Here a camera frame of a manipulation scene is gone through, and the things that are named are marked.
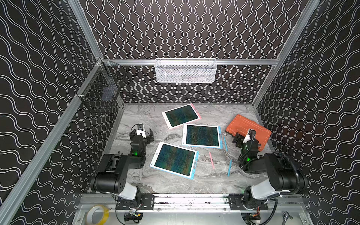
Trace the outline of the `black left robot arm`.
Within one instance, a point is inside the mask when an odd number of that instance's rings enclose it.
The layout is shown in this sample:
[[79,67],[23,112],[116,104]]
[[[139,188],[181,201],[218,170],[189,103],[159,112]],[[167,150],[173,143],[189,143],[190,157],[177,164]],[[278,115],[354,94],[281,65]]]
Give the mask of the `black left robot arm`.
[[146,147],[154,141],[153,131],[144,130],[137,124],[129,134],[130,153],[104,154],[91,180],[92,193],[111,194],[122,200],[140,203],[141,192],[138,187],[127,182],[128,170],[143,168],[146,161]]

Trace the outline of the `blue writing tablet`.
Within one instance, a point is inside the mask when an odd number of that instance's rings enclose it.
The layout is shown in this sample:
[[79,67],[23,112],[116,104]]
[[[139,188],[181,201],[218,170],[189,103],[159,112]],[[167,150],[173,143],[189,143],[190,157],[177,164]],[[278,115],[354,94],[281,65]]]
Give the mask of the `blue writing tablet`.
[[182,134],[183,146],[223,148],[220,126],[185,124]]
[[198,151],[160,142],[150,167],[192,180],[195,177],[198,158]]

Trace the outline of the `blue stylus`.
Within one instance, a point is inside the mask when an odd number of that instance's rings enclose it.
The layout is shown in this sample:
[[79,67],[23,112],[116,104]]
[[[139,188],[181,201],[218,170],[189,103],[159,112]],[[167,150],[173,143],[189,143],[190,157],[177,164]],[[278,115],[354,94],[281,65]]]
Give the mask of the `blue stylus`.
[[224,139],[224,147],[225,147],[225,150],[226,150],[226,152],[228,152],[226,137],[223,136],[223,139]]
[[228,172],[227,172],[228,177],[230,176],[231,167],[232,167],[232,159],[229,161],[229,167],[228,167]]

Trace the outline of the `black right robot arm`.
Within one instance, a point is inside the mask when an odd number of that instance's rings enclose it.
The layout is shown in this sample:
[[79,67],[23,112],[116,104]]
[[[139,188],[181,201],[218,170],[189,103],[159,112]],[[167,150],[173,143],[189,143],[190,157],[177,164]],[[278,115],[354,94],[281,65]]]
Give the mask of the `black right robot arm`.
[[295,165],[292,157],[276,151],[258,156],[261,144],[256,132],[249,130],[245,136],[236,134],[233,141],[240,148],[240,169],[246,174],[266,173],[268,178],[244,191],[244,201],[270,200],[283,195],[298,194],[308,186],[308,179]]

